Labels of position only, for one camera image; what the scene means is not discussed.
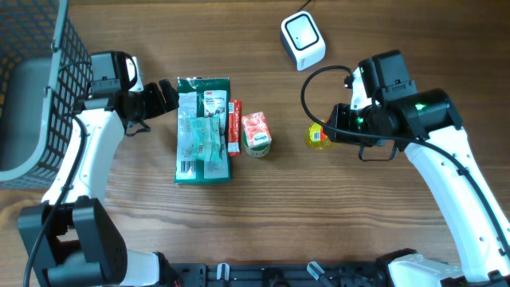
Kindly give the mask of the yellow dish soap bottle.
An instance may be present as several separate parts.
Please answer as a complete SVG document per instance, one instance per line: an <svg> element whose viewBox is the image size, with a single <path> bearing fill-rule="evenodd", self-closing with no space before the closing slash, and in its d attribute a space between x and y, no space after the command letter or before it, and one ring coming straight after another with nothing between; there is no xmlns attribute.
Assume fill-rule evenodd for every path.
<svg viewBox="0 0 510 287"><path fill-rule="evenodd" d="M307 147L314 150L324 150L337 145L337 143L330 141L324 133L324 128L317 123L312 123L309 126L305 136L305 143Z"/></svg>

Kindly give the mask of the green sponge package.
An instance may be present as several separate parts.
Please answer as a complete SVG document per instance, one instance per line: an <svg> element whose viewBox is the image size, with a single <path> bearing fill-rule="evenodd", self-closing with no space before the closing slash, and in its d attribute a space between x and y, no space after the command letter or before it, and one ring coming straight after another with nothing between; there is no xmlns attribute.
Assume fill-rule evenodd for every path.
<svg viewBox="0 0 510 287"><path fill-rule="evenodd" d="M179 78L178 79L178 134L175 167L177 184L211 184L231 180L230 159L227 151L228 107L230 80L228 78ZM193 158L191 118L220 118L220 162L204 162Z"/></svg>

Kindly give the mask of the teal wipes packet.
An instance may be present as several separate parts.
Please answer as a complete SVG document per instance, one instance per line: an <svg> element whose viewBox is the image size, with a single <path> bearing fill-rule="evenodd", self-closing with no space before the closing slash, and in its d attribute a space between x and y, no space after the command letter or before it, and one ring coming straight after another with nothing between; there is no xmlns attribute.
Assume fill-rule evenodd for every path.
<svg viewBox="0 0 510 287"><path fill-rule="evenodd" d="M204 162L220 162L222 160L220 118L199 117L190 119L193 146L190 155Z"/></svg>

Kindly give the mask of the red stick packet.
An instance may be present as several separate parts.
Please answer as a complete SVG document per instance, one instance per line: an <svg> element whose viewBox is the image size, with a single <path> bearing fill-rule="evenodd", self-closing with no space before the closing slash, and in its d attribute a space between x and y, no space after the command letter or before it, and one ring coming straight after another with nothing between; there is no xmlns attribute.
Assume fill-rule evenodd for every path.
<svg viewBox="0 0 510 287"><path fill-rule="evenodd" d="M229 102L228 112L228 144L227 151L230 157L241 154L241 106L240 100L231 100Z"/></svg>

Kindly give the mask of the red patterned small carton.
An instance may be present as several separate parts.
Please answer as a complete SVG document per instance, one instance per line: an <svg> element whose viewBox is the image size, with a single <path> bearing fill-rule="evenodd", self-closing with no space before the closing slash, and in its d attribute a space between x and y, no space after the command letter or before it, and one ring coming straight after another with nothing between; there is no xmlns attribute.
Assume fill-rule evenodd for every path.
<svg viewBox="0 0 510 287"><path fill-rule="evenodd" d="M263 112L255 112L241 118L246 144L249 148L269 145L272 136Z"/></svg>

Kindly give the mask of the green lidded jar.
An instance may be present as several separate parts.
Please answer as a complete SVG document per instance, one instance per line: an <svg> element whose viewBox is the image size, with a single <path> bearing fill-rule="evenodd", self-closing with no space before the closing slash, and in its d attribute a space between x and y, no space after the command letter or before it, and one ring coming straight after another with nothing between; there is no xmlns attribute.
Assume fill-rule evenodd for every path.
<svg viewBox="0 0 510 287"><path fill-rule="evenodd" d="M243 144L245 151L252 157L260 158L267 155L270 151L269 144L261 145L260 147L249 147L246 135L243 135Z"/></svg>

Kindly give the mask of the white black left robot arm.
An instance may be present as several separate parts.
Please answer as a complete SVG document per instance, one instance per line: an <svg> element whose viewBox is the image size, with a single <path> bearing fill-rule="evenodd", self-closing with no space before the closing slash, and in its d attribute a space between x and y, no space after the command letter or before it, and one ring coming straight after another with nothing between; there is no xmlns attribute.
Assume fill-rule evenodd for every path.
<svg viewBox="0 0 510 287"><path fill-rule="evenodd" d="M73 109L72 135L57 177L37 206L26 207L18 230L28 254L22 284L41 286L180 286L160 252L129 250L104 209L112 160L127 129L177 108L167 80L141 84L128 53L95 53L84 63L92 80Z"/></svg>

